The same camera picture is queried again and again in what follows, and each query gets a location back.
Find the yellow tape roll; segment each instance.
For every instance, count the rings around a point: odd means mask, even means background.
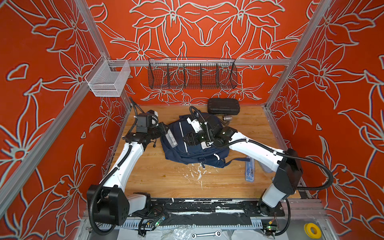
[[[321,231],[319,227],[314,223],[307,223],[304,225],[304,231],[310,238],[321,238]]]

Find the black case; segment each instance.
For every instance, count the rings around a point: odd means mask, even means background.
[[[207,108],[209,114],[237,115],[240,112],[239,101],[233,98],[210,98]]]

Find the white reflective stripe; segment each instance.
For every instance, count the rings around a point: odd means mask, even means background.
[[[183,129],[181,128],[181,122],[179,122],[179,126],[180,126],[181,136],[184,138]],[[184,147],[185,147],[185,152],[188,152],[187,144],[185,142],[184,142]]]

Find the red floral backdrop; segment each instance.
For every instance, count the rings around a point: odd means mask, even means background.
[[[0,3],[0,187],[100,57],[73,0]],[[73,238],[126,107],[89,92],[0,220],[0,238]]]
[[[289,58],[319,0],[87,0],[112,59],[164,56]],[[211,97],[263,104],[283,66],[238,68],[229,90],[151,90],[144,67],[126,91],[139,104],[204,104]]]
[[[272,106],[289,147],[334,175],[320,198],[341,239],[384,238],[384,2],[334,0]],[[308,186],[325,173],[304,164]]]

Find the wood surface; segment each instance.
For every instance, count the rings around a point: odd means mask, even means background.
[[[179,115],[189,114],[189,106],[142,106],[144,111],[150,109],[159,113],[159,121],[169,124],[179,119]],[[197,106],[202,112],[207,106]],[[129,131],[134,122],[132,110],[123,136]],[[247,137],[278,148],[276,140],[269,127],[264,111],[259,106],[241,106],[240,113],[233,116],[230,126]],[[120,156],[124,147],[121,140],[112,165]],[[246,155],[230,150],[226,161]],[[165,159],[160,140],[156,147],[149,144],[144,154],[137,161],[126,186],[125,194],[147,192],[152,197],[174,198],[259,198],[272,182],[275,173],[265,173],[258,163],[255,163],[255,181],[245,180],[245,162],[233,161],[225,168],[215,168],[200,164],[182,164]],[[291,197],[300,198],[299,193]]]

